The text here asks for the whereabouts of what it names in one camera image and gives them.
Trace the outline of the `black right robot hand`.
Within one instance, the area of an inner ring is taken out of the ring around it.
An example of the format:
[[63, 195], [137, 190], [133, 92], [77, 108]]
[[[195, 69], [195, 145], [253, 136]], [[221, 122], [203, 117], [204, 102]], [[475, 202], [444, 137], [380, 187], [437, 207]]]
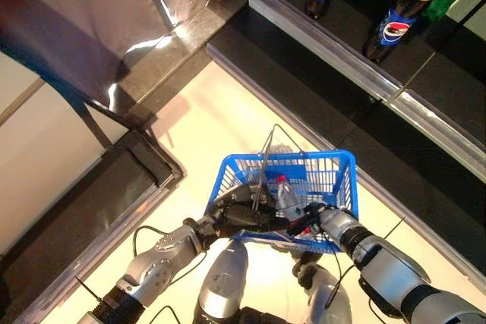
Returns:
[[320, 211], [324, 207], [322, 203], [310, 203], [304, 208], [304, 215], [292, 222], [286, 232], [299, 239], [315, 239], [321, 233]]

